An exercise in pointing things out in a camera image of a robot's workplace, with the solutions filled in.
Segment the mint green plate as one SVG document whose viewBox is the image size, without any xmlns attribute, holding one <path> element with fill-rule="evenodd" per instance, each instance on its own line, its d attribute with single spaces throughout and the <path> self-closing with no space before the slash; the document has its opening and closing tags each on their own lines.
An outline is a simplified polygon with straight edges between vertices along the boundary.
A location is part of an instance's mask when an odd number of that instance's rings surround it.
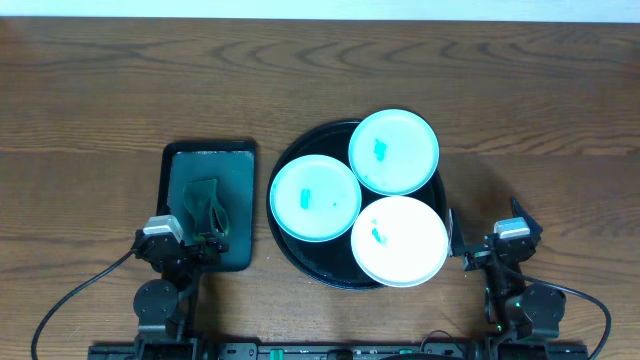
<svg viewBox="0 0 640 360">
<path fill-rule="evenodd" d="M 362 205 L 359 181 L 349 167 L 326 155 L 305 155 L 282 167 L 270 187 L 278 226 L 304 242 L 326 242 L 354 224 Z"/>
<path fill-rule="evenodd" d="M 439 162 L 435 131 L 419 115 L 402 109 L 375 112 L 356 126 L 348 145 L 348 161 L 370 191 L 407 195 L 423 187 Z"/>
</svg>

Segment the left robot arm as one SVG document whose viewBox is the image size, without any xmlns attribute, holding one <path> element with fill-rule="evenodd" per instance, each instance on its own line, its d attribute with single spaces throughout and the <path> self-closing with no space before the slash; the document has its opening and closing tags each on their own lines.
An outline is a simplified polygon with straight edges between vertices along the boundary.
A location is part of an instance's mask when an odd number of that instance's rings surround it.
<svg viewBox="0 0 640 360">
<path fill-rule="evenodd" d="M 131 251 L 161 277 L 143 284 L 133 308 L 138 316 L 137 359 L 209 359 L 216 346 L 193 330 L 200 278 L 228 250 L 229 219 L 216 199 L 187 201 L 194 221 L 193 243 L 173 215 L 154 216 L 135 233 Z"/>
</svg>

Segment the mint green plate back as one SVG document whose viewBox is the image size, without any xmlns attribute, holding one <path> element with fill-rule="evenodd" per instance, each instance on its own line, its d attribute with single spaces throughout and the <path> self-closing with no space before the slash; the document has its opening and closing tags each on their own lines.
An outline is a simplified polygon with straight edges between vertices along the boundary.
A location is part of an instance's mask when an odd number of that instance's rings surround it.
<svg viewBox="0 0 640 360">
<path fill-rule="evenodd" d="M 402 109 L 375 112 L 356 126 L 348 145 L 348 161 L 370 191 L 407 195 L 423 187 L 439 162 L 435 131 L 419 115 Z"/>
</svg>

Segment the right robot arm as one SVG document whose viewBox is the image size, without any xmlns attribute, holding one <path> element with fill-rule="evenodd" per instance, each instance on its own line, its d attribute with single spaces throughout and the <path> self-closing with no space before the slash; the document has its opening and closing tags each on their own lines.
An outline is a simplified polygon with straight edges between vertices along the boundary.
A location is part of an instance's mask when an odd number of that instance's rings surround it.
<svg viewBox="0 0 640 360">
<path fill-rule="evenodd" d="M 546 345 L 559 336 L 566 296 L 560 290 L 524 279 L 520 264 L 536 253 L 542 227 L 510 200 L 512 217 L 494 224 L 479 244 L 465 243 L 455 212 L 447 214 L 449 255 L 460 257 L 466 271 L 484 274 L 485 317 L 497 328 L 485 338 L 486 359 L 548 358 Z"/>
</svg>

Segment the green scrubbing sponge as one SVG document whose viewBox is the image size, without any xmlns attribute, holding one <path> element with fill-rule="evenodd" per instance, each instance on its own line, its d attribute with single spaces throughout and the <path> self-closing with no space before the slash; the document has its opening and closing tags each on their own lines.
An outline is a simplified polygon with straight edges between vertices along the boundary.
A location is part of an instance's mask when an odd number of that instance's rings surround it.
<svg viewBox="0 0 640 360">
<path fill-rule="evenodd" d="M 218 185 L 218 179 L 209 179 L 194 181 L 184 187 L 183 203 L 193 220 L 193 240 L 195 242 L 224 239 L 209 233 L 209 200 L 217 198 L 220 201 Z"/>
</svg>

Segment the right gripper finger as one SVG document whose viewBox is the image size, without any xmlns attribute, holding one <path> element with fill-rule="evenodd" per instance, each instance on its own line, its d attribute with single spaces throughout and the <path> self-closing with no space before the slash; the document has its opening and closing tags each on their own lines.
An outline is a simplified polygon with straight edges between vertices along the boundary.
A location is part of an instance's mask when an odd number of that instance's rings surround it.
<svg viewBox="0 0 640 360">
<path fill-rule="evenodd" d="M 463 256 L 466 250 L 463 232 L 459 226 L 458 216 L 453 208 L 447 213 L 447 232 L 449 237 L 449 257 Z"/>
<path fill-rule="evenodd" d="M 521 217 L 530 230 L 531 235 L 540 235 L 543 228 L 534 220 L 534 218 L 522 207 L 515 196 L 510 198 L 510 206 L 512 214 L 515 218 Z"/>
</svg>

